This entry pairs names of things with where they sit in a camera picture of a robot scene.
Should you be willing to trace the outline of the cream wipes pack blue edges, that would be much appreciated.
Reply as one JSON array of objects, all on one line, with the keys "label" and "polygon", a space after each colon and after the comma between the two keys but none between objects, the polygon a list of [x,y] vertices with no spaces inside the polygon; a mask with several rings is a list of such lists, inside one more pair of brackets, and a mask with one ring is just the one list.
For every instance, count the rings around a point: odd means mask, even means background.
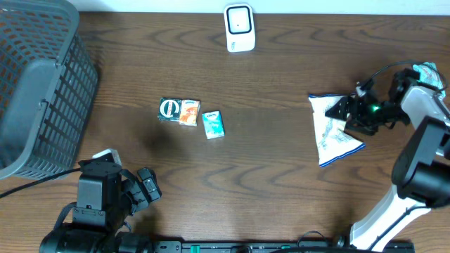
[{"label": "cream wipes pack blue edges", "polygon": [[314,133],[319,154],[319,166],[326,167],[366,147],[354,137],[345,133],[346,121],[334,119],[325,115],[343,95],[309,95],[308,99],[313,110]]}]

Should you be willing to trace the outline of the green soft wipes pack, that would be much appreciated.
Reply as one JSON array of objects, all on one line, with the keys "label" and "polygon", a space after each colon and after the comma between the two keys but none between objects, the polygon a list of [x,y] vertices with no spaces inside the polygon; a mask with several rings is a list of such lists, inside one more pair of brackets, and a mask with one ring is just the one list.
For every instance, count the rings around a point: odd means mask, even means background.
[{"label": "green soft wipes pack", "polygon": [[420,65],[413,65],[413,70],[420,74],[420,82],[429,84],[438,89],[442,89],[444,87],[442,80],[437,73],[437,66],[435,63],[425,62]]}]

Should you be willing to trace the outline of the black healing ointment box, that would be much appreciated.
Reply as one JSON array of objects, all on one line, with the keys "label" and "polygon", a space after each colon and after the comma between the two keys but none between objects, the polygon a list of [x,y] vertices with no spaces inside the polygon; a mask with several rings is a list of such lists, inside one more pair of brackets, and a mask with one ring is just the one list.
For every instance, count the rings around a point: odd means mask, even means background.
[{"label": "black healing ointment box", "polygon": [[158,119],[160,121],[178,122],[181,113],[181,99],[161,98],[158,110]]}]

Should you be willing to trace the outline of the orange tissue pack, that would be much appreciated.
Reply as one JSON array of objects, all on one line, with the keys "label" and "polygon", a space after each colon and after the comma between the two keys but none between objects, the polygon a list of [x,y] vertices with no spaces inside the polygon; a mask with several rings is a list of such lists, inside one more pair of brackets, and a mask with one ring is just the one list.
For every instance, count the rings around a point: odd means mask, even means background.
[{"label": "orange tissue pack", "polygon": [[200,101],[182,100],[179,123],[186,126],[196,126]]}]

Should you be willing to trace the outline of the teal white Kleenex tissue pack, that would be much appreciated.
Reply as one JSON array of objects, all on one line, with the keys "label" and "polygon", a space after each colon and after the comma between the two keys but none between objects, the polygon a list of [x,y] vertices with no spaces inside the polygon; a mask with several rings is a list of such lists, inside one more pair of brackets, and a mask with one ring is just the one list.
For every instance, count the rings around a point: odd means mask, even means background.
[{"label": "teal white Kleenex tissue pack", "polygon": [[208,140],[225,136],[220,111],[205,112],[202,114],[205,135]]}]

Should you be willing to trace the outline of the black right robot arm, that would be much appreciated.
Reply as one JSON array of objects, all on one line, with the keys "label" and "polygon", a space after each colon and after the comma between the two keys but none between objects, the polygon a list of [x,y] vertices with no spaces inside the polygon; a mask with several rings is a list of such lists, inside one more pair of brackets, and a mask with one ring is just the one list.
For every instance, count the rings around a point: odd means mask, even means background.
[{"label": "black right robot arm", "polygon": [[420,65],[408,61],[394,74],[387,101],[373,94],[375,78],[370,77],[358,85],[355,97],[345,96],[325,111],[326,117],[345,121],[346,129],[368,136],[397,122],[415,129],[393,166],[387,194],[336,239],[338,248],[382,252],[412,221],[449,205],[449,165],[435,159],[449,158],[449,109],[442,97],[448,82],[441,72],[436,73],[441,87],[425,82],[414,69]]}]

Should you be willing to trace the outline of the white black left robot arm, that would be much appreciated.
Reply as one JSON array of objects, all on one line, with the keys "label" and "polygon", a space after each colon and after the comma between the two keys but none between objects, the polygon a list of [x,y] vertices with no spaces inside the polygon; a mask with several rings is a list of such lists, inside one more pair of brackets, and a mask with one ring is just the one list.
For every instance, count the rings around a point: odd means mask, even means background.
[{"label": "white black left robot arm", "polygon": [[109,157],[79,165],[77,201],[63,208],[39,252],[154,252],[150,239],[120,229],[162,197],[155,172],[144,167],[135,176]]}]

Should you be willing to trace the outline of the white barcode scanner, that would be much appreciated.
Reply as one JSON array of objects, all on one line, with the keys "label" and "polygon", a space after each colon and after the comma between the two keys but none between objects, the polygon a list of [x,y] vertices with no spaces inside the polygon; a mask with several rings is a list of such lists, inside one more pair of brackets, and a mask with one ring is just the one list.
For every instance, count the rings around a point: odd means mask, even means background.
[{"label": "white barcode scanner", "polygon": [[251,6],[231,4],[224,9],[226,47],[230,53],[252,51],[256,44],[255,22]]}]

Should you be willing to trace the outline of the grey plastic mesh basket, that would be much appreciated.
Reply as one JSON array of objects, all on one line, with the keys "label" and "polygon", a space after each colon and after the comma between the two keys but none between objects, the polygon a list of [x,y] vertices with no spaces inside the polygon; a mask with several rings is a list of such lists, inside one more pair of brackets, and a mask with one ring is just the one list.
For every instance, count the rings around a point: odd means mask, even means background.
[{"label": "grey plastic mesh basket", "polygon": [[71,169],[98,72],[68,1],[1,2],[1,178]]}]

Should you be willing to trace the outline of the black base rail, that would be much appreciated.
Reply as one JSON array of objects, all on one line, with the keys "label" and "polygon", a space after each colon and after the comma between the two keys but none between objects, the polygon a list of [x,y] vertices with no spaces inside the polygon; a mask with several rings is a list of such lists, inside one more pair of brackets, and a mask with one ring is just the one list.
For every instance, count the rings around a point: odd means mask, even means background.
[{"label": "black base rail", "polygon": [[270,252],[367,252],[367,250],[332,247],[320,240],[285,242],[180,242],[153,243],[154,253],[270,253]]}]

